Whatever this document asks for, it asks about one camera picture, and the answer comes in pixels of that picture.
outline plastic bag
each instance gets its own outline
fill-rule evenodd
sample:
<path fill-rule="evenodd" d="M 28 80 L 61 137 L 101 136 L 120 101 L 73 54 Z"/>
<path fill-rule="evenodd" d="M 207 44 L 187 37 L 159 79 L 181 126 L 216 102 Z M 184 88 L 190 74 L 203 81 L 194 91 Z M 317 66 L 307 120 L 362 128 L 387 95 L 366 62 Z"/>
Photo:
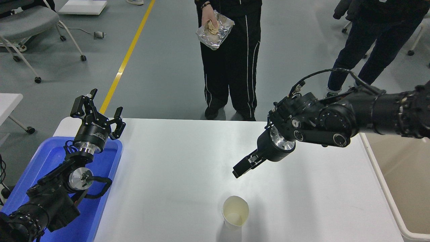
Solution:
<path fill-rule="evenodd" d="M 200 42 L 212 50 L 217 50 L 231 32 L 234 21 L 218 13 L 216 10 L 214 10 L 214 13 L 219 25 L 218 33 L 212 34 L 209 32 L 208 23 L 205 23 L 197 29 L 196 34 Z"/>

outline black track pants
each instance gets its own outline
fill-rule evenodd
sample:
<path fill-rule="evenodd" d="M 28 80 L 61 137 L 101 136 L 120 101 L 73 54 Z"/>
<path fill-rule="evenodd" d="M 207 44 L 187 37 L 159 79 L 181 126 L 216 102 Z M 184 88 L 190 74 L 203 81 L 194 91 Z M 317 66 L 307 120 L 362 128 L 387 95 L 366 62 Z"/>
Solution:
<path fill-rule="evenodd" d="M 244 118 L 254 117 L 257 106 L 255 77 L 260 47 L 261 9 L 243 17 L 231 18 L 234 26 L 218 50 L 200 43 L 205 98 L 209 107 L 222 108 L 230 92 L 233 107 Z M 199 26 L 201 11 L 198 11 Z"/>

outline bracelet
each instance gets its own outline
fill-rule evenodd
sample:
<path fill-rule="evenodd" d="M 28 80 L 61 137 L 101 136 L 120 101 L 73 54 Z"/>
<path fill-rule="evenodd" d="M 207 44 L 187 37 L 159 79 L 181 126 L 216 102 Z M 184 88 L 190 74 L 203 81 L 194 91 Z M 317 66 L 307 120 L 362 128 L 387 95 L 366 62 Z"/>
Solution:
<path fill-rule="evenodd" d="M 211 5 L 211 3 L 204 3 L 204 4 L 200 7 L 200 9 L 201 9 L 201 10 L 203 10 L 203 8 L 204 8 L 204 7 L 206 7 L 207 5 Z"/>

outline blue plastic tray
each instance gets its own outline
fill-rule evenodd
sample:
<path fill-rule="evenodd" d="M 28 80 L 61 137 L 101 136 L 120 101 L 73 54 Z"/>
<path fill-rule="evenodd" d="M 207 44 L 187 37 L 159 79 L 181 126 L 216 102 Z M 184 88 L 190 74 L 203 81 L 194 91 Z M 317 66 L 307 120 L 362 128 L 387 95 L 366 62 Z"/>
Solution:
<path fill-rule="evenodd" d="M 73 139 L 74 137 L 52 137 L 39 146 L 1 210 L 3 213 L 10 214 L 28 201 L 26 191 L 36 184 L 37 180 L 64 161 L 65 151 L 63 146 L 67 140 Z M 122 149 L 123 145 L 119 140 L 108 140 L 103 152 L 94 154 L 94 161 L 86 165 L 86 167 L 95 176 L 109 177 L 114 180 Z M 97 194 L 103 186 L 104 184 L 95 182 L 88 193 Z M 109 191 L 110 189 L 98 199 L 83 199 L 78 205 L 80 216 L 66 227 L 52 233 L 46 229 L 41 242 L 93 242 Z"/>

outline gray chair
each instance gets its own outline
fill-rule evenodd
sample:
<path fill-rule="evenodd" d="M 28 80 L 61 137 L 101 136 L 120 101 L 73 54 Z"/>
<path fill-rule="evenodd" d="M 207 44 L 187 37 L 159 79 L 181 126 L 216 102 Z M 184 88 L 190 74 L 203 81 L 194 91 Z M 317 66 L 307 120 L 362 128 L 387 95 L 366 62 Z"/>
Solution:
<path fill-rule="evenodd" d="M 33 1 L 34 0 L 0 0 L 0 14 L 28 5 L 30 3 L 33 3 Z M 76 48 L 80 53 L 81 61 L 86 61 L 85 55 L 80 50 L 79 46 L 77 45 L 75 39 L 71 35 L 66 25 L 64 25 L 64 23 L 60 21 L 58 14 L 50 8 L 43 6 L 35 6 L 22 12 L 18 12 L 16 14 L 12 14 L 11 16 L 7 16 L 5 18 L 0 19 L 0 40 L 2 40 L 4 46 L 16 62 L 23 60 L 25 64 L 33 71 L 33 73 L 36 75 L 36 77 L 34 78 L 34 81 L 36 83 L 40 83 L 42 79 L 33 69 L 33 67 L 28 63 L 28 61 L 24 58 L 21 52 L 15 47 L 15 45 L 11 44 L 9 40 L 34 36 L 55 26 L 58 33 L 60 34 L 60 40 L 65 41 L 66 38 L 61 35 L 60 29 L 58 28 L 57 24 L 61 24 L 69 34 L 70 38 L 72 39 L 73 43 L 75 44 Z M 10 50 L 9 47 L 12 47 L 16 51 L 17 55 L 14 55 L 14 53 Z"/>

